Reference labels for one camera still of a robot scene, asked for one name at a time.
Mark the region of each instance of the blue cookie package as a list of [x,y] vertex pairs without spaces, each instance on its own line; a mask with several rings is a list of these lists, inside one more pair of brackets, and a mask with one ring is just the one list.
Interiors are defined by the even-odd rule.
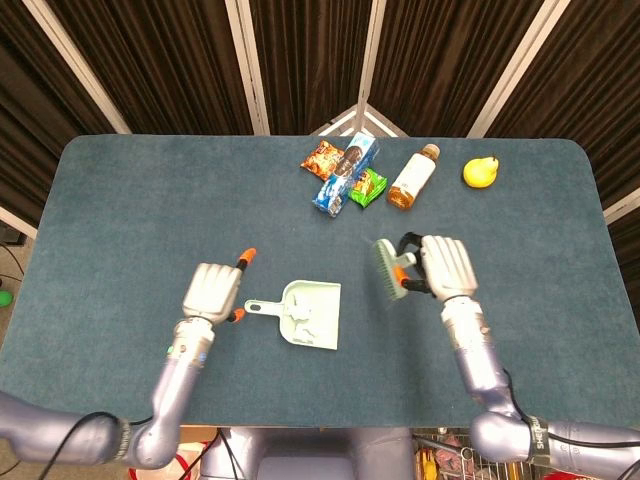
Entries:
[[362,132],[356,133],[336,169],[313,199],[313,204],[332,217],[338,215],[347,201],[349,192],[371,164],[378,150],[380,145],[374,137]]

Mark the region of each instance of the robotic arm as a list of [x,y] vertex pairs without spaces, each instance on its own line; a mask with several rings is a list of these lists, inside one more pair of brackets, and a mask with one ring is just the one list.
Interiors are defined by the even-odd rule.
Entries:
[[603,479],[615,479],[640,461],[639,431],[547,423],[525,415],[513,398],[511,379],[498,360],[482,308],[472,298],[477,282],[464,245],[434,236],[422,237],[421,243],[422,267],[431,291],[444,302],[442,321],[465,388],[487,410],[471,424],[471,442],[481,455],[495,462],[530,461]]
[[21,460],[94,465],[108,461],[143,469],[168,464],[178,448],[180,423],[198,373],[213,344],[213,328],[238,321],[231,312],[242,274],[255,255],[247,250],[235,267],[202,263],[183,302],[167,362],[152,396],[153,417],[130,423],[105,412],[82,417],[28,404],[0,392],[0,438]]

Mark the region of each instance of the dustpan handle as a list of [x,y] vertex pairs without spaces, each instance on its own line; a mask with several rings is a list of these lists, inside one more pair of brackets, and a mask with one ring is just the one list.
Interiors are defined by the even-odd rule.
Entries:
[[244,304],[244,309],[247,313],[279,317],[282,315],[284,305],[282,303],[265,302],[263,300],[247,300]]

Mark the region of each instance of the brown bottle cap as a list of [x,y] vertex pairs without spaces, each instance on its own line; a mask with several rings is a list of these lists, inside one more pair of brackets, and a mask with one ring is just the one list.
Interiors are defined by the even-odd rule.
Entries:
[[440,156],[440,149],[437,145],[430,143],[429,145],[425,145],[425,147],[420,150],[420,153],[429,157],[431,160],[437,160]]

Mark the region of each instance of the green snack bag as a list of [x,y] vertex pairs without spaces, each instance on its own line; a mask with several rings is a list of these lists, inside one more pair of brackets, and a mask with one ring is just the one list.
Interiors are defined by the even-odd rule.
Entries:
[[362,205],[363,208],[366,208],[378,195],[384,192],[385,188],[387,188],[387,179],[367,168],[358,183],[349,192],[349,197],[354,202]]

